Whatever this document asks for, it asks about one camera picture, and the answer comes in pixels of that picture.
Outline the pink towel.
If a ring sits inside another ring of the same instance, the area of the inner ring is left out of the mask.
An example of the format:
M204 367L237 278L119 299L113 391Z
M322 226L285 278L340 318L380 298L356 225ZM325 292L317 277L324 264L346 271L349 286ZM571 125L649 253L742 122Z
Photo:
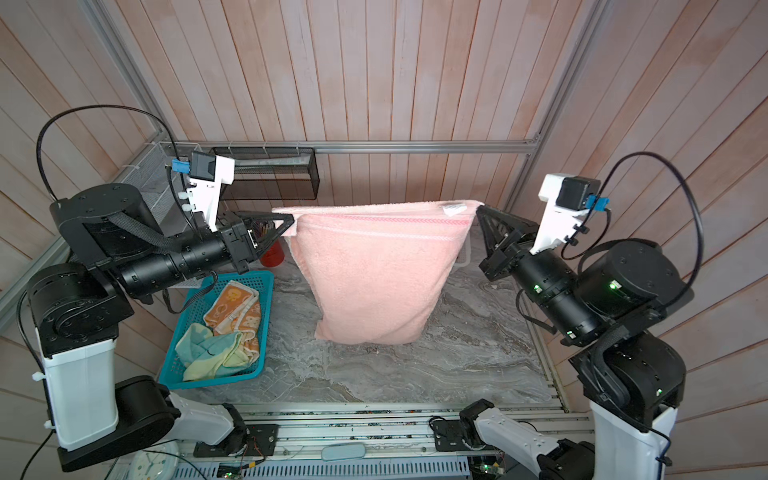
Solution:
M481 202L283 207L291 255L321 311L319 340L417 340Z

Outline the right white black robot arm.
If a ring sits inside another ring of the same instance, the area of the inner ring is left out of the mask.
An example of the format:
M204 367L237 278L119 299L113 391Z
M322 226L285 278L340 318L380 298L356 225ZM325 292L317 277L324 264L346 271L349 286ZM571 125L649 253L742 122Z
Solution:
M577 270L533 251L538 225L497 209L476 212L490 280L514 278L544 313L542 328L579 351L570 362L594 415L593 442L546 436L481 399L459 415L462 444L496 448L541 479L660 479L686 367L650 329L690 302L692 289L650 240L589 249Z

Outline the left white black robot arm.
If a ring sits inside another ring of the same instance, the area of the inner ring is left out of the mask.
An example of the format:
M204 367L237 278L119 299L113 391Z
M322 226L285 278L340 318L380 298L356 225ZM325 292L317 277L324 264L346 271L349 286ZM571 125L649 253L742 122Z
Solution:
M223 265L245 273L291 227L284 213L236 214L221 230L167 237L139 190L103 184L50 211L73 259L38 271L26 287L40 348L49 417L66 472L173 440L224 456L248 447L249 429L228 403L185 400L140 375L114 378L119 325L149 302Z

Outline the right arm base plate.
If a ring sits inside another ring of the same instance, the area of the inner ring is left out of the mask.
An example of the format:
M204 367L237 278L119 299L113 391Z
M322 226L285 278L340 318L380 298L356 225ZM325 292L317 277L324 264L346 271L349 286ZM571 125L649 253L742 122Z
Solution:
M465 420L433 416L428 420L428 426L439 452L480 451L485 448L474 427Z

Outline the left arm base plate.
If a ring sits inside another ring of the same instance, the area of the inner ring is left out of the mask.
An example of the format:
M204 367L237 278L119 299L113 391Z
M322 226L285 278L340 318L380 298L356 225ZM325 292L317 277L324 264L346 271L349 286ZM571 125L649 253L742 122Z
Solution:
M236 426L219 444L198 442L193 456L196 458L233 457L245 454L268 457L274 454L278 439L277 424Z

